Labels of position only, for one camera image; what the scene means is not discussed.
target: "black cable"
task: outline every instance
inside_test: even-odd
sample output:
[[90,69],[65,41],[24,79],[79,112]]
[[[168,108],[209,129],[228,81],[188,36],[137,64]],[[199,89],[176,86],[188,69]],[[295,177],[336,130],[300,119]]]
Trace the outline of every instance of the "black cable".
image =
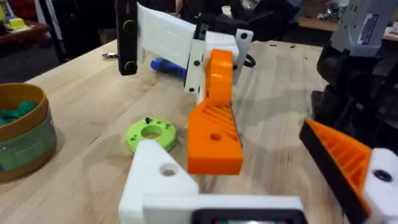
[[251,55],[247,54],[243,65],[248,68],[252,68],[256,66],[256,60]]

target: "round container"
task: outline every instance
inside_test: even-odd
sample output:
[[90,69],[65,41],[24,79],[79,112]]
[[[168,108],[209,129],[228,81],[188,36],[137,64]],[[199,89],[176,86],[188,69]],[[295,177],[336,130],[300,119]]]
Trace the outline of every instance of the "round container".
[[0,126],[0,181],[26,175],[54,154],[57,137],[43,90],[26,83],[0,85],[0,111],[15,110],[22,101],[37,103],[27,115]]

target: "floor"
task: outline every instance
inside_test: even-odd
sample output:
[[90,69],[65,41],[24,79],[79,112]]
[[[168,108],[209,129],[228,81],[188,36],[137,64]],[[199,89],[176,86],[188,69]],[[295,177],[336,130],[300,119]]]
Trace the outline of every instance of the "floor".
[[24,82],[58,65],[51,45],[0,45],[0,83]]

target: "orange 3d printed part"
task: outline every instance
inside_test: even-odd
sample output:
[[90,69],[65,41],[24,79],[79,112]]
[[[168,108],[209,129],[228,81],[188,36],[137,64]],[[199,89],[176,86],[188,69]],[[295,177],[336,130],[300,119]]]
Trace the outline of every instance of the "orange 3d printed part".
[[206,67],[204,100],[188,117],[188,172],[235,175],[243,161],[231,109],[233,55],[213,50]]
[[363,223],[371,213],[362,196],[371,148],[359,141],[306,119],[300,139],[328,182],[350,223]]

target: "white panel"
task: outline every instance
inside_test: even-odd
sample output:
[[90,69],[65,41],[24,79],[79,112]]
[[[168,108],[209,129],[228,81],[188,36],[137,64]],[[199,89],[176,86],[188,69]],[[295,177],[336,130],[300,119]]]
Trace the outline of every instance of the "white panel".
[[[390,182],[378,179],[374,172],[382,170],[392,177]],[[375,148],[366,175],[364,198],[375,220],[398,219],[398,157],[388,149]]]
[[[163,175],[171,170],[174,175]],[[138,144],[119,204],[122,224],[142,224],[146,194],[198,194],[197,183],[154,140]]]
[[138,5],[139,39],[144,50],[187,67],[195,25]]
[[260,195],[147,195],[145,224],[188,224],[201,208],[261,208],[303,211],[298,197]]

